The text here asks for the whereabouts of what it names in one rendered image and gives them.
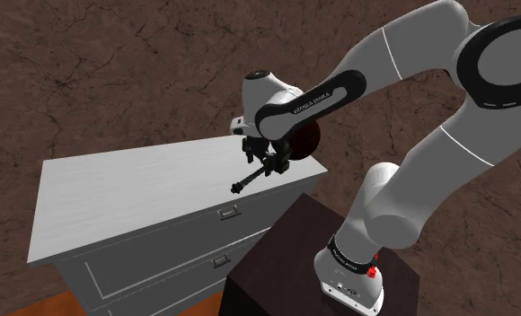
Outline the dark brown robot stand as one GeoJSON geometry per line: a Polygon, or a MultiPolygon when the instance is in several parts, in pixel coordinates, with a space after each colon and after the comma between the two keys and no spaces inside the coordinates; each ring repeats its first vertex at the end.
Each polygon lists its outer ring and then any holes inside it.
{"type": "Polygon", "coordinates": [[[366,233],[360,216],[343,218],[301,195],[232,269],[219,316],[362,316],[322,289],[315,255],[331,238],[351,260],[375,259],[384,302],[376,316],[417,316],[419,275],[366,233]]]}

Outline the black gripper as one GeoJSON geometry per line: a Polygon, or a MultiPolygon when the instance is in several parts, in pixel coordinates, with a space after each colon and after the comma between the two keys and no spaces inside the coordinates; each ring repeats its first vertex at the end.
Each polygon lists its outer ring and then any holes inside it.
{"type": "Polygon", "coordinates": [[[284,151],[279,142],[271,142],[263,137],[247,136],[243,139],[242,150],[247,157],[247,163],[253,163],[254,155],[266,155],[264,174],[269,176],[273,171],[282,174],[289,168],[289,158],[292,152],[284,151]]]}

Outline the dark red bowl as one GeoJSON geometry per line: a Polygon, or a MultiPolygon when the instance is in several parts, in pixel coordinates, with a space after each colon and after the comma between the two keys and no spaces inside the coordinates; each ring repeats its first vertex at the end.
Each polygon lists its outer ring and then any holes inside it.
{"type": "Polygon", "coordinates": [[[321,130],[316,120],[313,120],[295,131],[288,139],[292,151],[289,159],[299,161],[311,155],[321,140],[321,130]]]}

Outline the white chest of drawers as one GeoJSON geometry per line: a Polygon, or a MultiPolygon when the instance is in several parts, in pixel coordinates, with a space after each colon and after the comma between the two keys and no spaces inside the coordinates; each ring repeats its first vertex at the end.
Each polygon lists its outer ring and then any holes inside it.
{"type": "Polygon", "coordinates": [[[46,160],[29,265],[53,263],[86,316],[176,316],[225,279],[323,166],[260,168],[239,136],[46,160]]]}

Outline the thin black tool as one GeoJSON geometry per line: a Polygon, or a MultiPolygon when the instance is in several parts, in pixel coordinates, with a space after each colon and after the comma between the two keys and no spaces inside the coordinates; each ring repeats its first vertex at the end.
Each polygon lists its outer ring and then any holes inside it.
{"type": "Polygon", "coordinates": [[[253,172],[252,174],[248,175],[243,180],[240,180],[236,183],[233,183],[231,186],[231,192],[234,194],[240,194],[243,189],[249,185],[252,181],[260,177],[261,175],[269,176],[270,172],[266,170],[265,167],[259,168],[257,171],[253,172]]]}

